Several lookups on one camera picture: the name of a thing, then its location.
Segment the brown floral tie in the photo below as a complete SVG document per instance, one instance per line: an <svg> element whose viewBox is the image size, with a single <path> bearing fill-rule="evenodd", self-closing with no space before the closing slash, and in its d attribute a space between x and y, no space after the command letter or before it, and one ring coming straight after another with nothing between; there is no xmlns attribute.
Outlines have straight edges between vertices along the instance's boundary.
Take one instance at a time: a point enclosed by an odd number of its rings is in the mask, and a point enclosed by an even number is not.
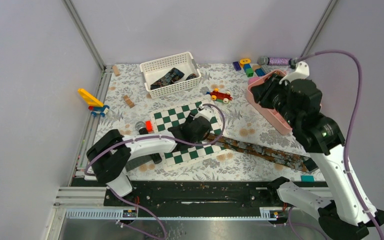
<svg viewBox="0 0 384 240"><path fill-rule="evenodd" d="M269 162L304 173L313 173L318 169L317 164L310 157L273 149L267 146L239 141L225 136L221 136L214 143L214 145L235 152L260 157Z"/></svg>

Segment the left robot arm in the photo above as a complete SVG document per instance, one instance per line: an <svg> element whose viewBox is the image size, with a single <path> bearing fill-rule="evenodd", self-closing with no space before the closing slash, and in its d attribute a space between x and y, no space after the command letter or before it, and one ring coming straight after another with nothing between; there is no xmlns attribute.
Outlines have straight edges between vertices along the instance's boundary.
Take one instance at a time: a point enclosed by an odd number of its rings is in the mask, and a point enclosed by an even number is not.
<svg viewBox="0 0 384 240"><path fill-rule="evenodd" d="M135 192L129 178L123 173L128 161L153 154L185 151L191 147L202 146L201 141L210 132L212 116L198 113L189 116L178 126L158 133L137 136L115 135L117 143L101 143L98 148L89 149L89 163L85 175L92 171L96 180L111 189L116 199L124 206L132 204Z"/></svg>

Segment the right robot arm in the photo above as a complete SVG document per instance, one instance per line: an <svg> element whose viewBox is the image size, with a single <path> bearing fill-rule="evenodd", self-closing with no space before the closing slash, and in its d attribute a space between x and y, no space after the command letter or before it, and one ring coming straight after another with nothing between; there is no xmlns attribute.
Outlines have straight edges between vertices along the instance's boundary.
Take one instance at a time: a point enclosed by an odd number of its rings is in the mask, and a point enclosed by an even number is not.
<svg viewBox="0 0 384 240"><path fill-rule="evenodd" d="M384 224L384 210L373 206L364 195L350 161L344 159L346 140L338 124L321 113L322 96L312 80L288 80L279 73L248 86L251 104L276 110L289 124L332 195L318 196L279 177L270 183L266 198L273 206L287 203L304 211L334 240L361 240L370 227Z"/></svg>

